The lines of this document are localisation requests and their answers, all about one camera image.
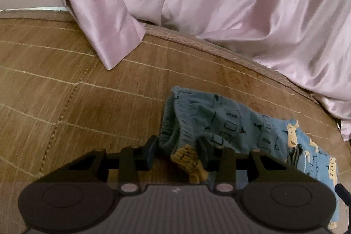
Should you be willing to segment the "blue pants with yellow cars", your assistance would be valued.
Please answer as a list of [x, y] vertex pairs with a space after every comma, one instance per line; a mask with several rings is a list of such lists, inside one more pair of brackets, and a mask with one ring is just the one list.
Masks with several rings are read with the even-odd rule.
[[[197, 139], [236, 152], [236, 187], [209, 187]], [[197, 198], [225, 205], [242, 226], [262, 233], [328, 233], [337, 219], [336, 161], [296, 120], [254, 112], [215, 93], [174, 87], [159, 145], [191, 178]]]

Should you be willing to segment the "pink satin sheet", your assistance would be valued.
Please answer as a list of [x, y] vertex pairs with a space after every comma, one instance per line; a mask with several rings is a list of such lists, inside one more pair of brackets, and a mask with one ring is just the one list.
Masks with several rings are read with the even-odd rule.
[[350, 139], [350, 0], [61, 0], [108, 70], [144, 22], [210, 41], [285, 75]]

